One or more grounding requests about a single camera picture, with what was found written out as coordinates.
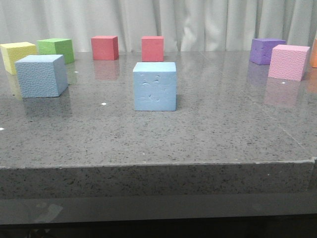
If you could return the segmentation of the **blue foam cube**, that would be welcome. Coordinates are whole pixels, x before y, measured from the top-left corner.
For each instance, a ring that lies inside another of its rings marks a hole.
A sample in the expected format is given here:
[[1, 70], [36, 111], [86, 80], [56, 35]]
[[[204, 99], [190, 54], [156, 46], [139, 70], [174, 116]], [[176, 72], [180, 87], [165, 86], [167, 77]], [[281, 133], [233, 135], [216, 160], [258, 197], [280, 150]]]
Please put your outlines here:
[[175, 111], [177, 75], [174, 62], [138, 62], [133, 69], [134, 110]]
[[28, 55], [15, 68], [23, 98], [58, 97], [68, 87], [63, 55]]

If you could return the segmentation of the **right red foam cube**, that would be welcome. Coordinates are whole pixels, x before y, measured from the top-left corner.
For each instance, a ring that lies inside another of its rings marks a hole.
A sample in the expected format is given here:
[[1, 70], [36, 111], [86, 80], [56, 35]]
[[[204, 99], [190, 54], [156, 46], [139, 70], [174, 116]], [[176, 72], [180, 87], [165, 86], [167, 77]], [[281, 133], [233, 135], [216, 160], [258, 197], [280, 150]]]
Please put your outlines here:
[[164, 58], [164, 37], [143, 36], [142, 61], [163, 61]]

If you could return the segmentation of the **red foam cube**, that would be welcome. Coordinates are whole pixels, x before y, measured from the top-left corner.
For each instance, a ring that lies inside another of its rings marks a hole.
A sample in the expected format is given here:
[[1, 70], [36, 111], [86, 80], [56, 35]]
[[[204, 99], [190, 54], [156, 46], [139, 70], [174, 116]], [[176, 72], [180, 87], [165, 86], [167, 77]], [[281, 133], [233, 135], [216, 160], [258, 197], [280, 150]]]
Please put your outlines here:
[[117, 60], [118, 36], [94, 36], [91, 38], [93, 60]]
[[163, 61], [164, 58], [164, 37], [143, 36], [142, 61]]

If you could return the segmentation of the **left red foam cube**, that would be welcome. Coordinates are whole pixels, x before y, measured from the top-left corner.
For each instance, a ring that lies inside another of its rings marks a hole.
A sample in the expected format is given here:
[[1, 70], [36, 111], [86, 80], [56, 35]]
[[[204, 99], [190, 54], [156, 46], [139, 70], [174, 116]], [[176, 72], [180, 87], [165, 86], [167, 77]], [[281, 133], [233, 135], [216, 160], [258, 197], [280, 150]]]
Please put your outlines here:
[[93, 60], [117, 60], [118, 36], [94, 36], [91, 38]]

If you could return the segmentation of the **grey curtain backdrop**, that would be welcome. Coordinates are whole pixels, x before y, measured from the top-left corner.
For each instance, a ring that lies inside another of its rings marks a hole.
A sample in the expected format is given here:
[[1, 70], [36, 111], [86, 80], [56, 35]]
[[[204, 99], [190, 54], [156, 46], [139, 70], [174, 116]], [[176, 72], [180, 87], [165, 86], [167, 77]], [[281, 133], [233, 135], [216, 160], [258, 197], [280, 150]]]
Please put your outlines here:
[[90, 39], [116, 35], [121, 52], [138, 52], [143, 36], [163, 36], [166, 51], [249, 50], [254, 38], [311, 46], [314, 0], [3, 0], [0, 41], [70, 38], [77, 52]]

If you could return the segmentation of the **purple foam cube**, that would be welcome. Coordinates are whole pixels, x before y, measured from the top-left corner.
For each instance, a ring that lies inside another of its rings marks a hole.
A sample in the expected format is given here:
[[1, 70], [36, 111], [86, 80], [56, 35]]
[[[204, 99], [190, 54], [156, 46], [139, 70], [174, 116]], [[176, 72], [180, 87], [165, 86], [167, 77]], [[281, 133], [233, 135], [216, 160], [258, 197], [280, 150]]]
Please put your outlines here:
[[252, 40], [250, 61], [258, 65], [269, 65], [272, 49], [277, 45], [285, 45], [286, 41], [276, 38], [257, 38]]

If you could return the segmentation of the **green foam cube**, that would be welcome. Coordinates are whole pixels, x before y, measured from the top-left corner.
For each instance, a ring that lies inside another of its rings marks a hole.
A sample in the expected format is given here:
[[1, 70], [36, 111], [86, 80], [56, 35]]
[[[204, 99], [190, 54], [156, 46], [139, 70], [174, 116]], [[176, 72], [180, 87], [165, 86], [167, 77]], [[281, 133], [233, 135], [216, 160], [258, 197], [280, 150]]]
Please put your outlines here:
[[73, 44], [71, 39], [50, 38], [38, 40], [38, 51], [41, 55], [64, 55], [65, 63], [74, 62]]

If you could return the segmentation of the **pink foam cube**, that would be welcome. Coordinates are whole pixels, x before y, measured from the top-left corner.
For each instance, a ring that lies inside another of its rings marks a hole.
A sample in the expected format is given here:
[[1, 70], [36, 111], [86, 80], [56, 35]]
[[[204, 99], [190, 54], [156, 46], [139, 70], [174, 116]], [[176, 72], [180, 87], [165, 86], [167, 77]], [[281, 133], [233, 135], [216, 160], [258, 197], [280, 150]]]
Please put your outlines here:
[[272, 49], [268, 76], [301, 81], [306, 70], [310, 47], [277, 45]]

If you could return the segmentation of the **yellow foam cube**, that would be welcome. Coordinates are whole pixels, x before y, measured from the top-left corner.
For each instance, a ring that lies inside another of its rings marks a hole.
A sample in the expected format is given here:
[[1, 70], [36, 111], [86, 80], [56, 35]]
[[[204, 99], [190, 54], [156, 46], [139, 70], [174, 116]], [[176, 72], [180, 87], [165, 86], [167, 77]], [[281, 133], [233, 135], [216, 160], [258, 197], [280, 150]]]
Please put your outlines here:
[[12, 75], [16, 75], [16, 61], [28, 55], [37, 54], [36, 45], [29, 42], [1, 44], [0, 49], [5, 70]]

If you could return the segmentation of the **orange foam cube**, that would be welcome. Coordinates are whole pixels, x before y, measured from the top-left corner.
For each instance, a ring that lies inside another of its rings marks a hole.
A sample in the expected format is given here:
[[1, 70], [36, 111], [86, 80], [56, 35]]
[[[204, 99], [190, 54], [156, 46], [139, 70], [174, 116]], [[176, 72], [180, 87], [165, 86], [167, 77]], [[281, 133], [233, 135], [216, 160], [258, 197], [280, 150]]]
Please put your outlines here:
[[317, 68], [317, 38], [315, 38], [313, 43], [312, 53], [310, 57], [310, 65], [313, 68]]

